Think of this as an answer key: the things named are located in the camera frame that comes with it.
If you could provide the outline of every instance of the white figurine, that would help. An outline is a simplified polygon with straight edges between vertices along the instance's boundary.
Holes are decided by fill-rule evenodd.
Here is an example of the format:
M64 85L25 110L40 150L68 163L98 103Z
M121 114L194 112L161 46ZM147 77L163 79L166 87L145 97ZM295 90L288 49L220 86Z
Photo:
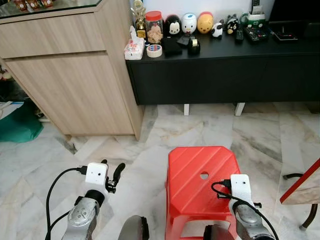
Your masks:
M145 40L137 37L134 26L130 26L131 39L124 49L124 58L126 60L140 60L144 54Z
M213 25L213 28L211 30L212 37L218 39L222 38L222 33L224 31L224 23L225 21L221 19L220 22L217 22Z
M185 34L192 34L197 29L197 17L194 13L186 13L182 17L181 28Z

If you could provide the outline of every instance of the cabinet door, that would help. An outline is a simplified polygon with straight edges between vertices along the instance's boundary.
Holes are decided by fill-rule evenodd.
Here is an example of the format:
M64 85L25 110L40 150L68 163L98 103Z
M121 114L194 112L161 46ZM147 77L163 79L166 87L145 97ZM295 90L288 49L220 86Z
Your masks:
M7 61L10 70L64 134L133 134L104 53Z
M130 63L139 105L254 101L265 61L255 58ZM248 77L240 74L250 67Z
M0 24L3 59L105 49L93 13Z
M267 58L257 94L263 101L319 101L319 55Z

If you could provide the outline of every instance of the mickey mouse figurine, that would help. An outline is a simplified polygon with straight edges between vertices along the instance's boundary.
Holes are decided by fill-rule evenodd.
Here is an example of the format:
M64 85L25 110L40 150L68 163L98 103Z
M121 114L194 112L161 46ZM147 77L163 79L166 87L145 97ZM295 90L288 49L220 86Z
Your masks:
M216 39L222 38L222 33L224 31L224 23L225 23L225 21L223 19L221 19L219 22L217 22L213 25L213 28L211 30L212 37L214 37Z
M181 30L180 18L177 15L169 15L165 20L165 31L167 35L177 35Z
M236 14L233 14L232 16L228 16L227 22L226 22L226 29L227 29L227 33L233 34L237 31L237 29L239 28L239 20L237 18Z

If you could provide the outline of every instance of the green bag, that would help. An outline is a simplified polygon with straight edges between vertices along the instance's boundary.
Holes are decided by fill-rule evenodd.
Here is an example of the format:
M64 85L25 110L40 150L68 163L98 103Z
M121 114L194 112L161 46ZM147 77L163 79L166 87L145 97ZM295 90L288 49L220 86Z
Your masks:
M25 143L37 138L43 128L33 107L25 102L0 120L0 142Z

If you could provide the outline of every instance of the white wall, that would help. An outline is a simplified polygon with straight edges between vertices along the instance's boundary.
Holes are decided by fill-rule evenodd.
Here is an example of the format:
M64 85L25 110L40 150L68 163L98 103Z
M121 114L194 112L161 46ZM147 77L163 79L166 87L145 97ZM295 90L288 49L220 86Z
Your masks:
M240 17L243 13L251 10L252 0L143 0L146 11L161 11L163 19L170 14L182 17L185 13L195 13L198 16L201 12L209 11L213 14L214 21L227 19L228 15L237 14ZM269 19L275 0L260 0L266 18Z

